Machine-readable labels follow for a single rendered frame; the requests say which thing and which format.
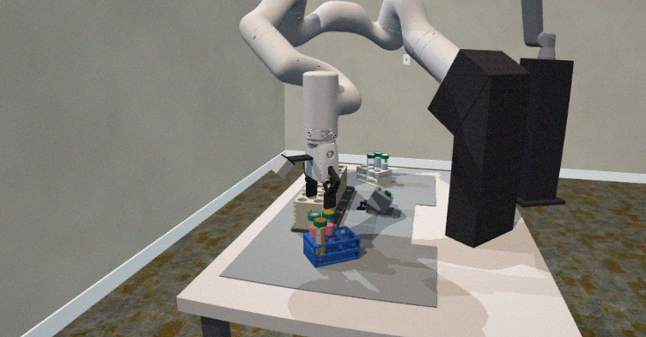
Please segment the white tube rack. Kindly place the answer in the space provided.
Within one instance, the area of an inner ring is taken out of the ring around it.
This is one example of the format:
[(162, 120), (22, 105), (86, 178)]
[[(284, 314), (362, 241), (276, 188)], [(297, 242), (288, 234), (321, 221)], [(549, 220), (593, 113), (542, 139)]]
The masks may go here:
[[(380, 172), (375, 172), (376, 170)], [(377, 175), (369, 177), (367, 176), (367, 171), (375, 173)], [(374, 187), (377, 187), (378, 184), (380, 186), (385, 186), (392, 183), (392, 172), (393, 170), (390, 168), (388, 170), (382, 170), (381, 168), (367, 169), (367, 164), (363, 164), (357, 166), (356, 180), (367, 183)], [(369, 181), (369, 179), (372, 181)]]

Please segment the beige bucket adapter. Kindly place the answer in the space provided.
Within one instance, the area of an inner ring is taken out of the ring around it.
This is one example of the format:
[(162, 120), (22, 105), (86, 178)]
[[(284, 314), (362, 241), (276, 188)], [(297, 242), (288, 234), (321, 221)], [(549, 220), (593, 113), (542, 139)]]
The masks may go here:
[[(328, 185), (328, 187), (329, 187), (329, 186), (331, 186), (331, 183), (330, 183), (330, 184), (327, 184), (327, 185)], [(303, 192), (306, 192), (306, 187), (304, 187), (304, 189), (303, 189), (302, 191), (303, 191)], [(324, 187), (323, 187), (323, 184), (322, 184), (322, 183), (319, 183), (319, 182), (318, 182), (318, 193), (325, 193), (325, 189), (324, 189)], [(335, 211), (335, 210), (336, 210), (336, 208), (337, 208), (337, 193), (336, 193), (336, 206), (335, 206), (335, 207), (333, 207), (333, 208), (331, 208), (331, 210)]]
[(339, 178), (340, 178), (340, 184), (338, 186), (338, 191), (337, 191), (337, 205), (342, 198), (343, 174), (339, 174)]
[(294, 228), (309, 230), (308, 214), (312, 211), (321, 213), (324, 210), (324, 193), (318, 193), (317, 196), (306, 197), (306, 192), (301, 193), (294, 200)]
[(344, 194), (344, 190), (347, 187), (347, 166), (346, 165), (339, 165), (339, 173), (343, 174), (342, 194)]

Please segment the blue tube rack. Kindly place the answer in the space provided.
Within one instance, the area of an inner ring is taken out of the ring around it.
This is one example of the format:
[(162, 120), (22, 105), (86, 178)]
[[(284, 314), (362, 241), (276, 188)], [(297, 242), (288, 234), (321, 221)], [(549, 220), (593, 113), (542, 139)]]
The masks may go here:
[[(337, 230), (345, 230), (345, 233), (339, 233)], [(333, 238), (333, 242), (329, 240), (330, 238)], [(321, 247), (326, 247), (326, 253), (316, 255), (316, 249)], [(356, 260), (360, 256), (360, 238), (347, 226), (334, 228), (333, 235), (326, 235), (324, 244), (316, 244), (314, 238), (309, 236), (309, 232), (303, 233), (303, 253), (314, 267)], [(319, 261), (319, 259), (323, 260)]]

